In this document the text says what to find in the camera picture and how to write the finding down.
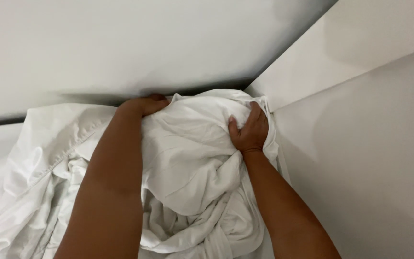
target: forearm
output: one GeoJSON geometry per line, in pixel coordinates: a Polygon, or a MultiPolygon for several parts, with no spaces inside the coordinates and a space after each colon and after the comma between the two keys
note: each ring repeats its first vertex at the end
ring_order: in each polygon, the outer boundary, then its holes
{"type": "Polygon", "coordinates": [[[339,258],[315,215],[263,152],[243,156],[276,258],[339,258]]]}
{"type": "Polygon", "coordinates": [[[141,119],[131,102],[117,109],[89,162],[56,259],[137,257],[143,214],[141,119]]]}

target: white wall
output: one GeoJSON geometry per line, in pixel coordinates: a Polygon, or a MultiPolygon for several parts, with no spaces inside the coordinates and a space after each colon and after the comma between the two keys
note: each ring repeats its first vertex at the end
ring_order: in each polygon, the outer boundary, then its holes
{"type": "Polygon", "coordinates": [[[273,111],[414,53],[414,1],[340,0],[247,92],[273,111]]]}
{"type": "Polygon", "coordinates": [[[295,190],[345,259],[414,259],[414,54],[274,112],[295,190]]]}
{"type": "Polygon", "coordinates": [[[0,0],[0,117],[255,77],[335,2],[0,0]]]}

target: person's left hand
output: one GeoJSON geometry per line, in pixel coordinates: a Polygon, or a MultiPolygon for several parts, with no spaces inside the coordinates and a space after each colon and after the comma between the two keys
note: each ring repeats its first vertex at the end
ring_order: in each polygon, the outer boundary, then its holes
{"type": "Polygon", "coordinates": [[[167,105],[169,105],[169,100],[163,95],[152,94],[148,97],[127,100],[119,106],[119,109],[136,110],[141,113],[142,117],[144,117],[164,109],[167,105]]]}

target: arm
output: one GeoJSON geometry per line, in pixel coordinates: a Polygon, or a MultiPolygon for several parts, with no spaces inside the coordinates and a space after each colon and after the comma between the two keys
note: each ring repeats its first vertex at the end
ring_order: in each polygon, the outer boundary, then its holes
{"type": "Polygon", "coordinates": [[[263,154],[268,120],[256,102],[251,106],[244,127],[238,130],[236,120],[230,117],[229,130],[244,157],[275,258],[340,259],[315,215],[263,154]]]}
{"type": "Polygon", "coordinates": [[[123,103],[97,144],[55,259],[137,258],[142,232],[141,120],[162,97],[123,103]]]}

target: crumpled sheet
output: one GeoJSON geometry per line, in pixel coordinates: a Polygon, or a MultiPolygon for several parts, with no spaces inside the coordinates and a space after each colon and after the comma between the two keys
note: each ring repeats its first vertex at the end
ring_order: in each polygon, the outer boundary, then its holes
{"type": "MultiPolygon", "coordinates": [[[[144,206],[139,258],[235,258],[256,250],[261,218],[228,118],[241,127],[264,97],[212,90],[176,94],[142,121],[144,206]]],[[[61,104],[28,110],[0,201],[0,258],[51,259],[88,161],[116,108],[61,104]]],[[[264,153],[276,167],[272,120],[264,153]]]]}

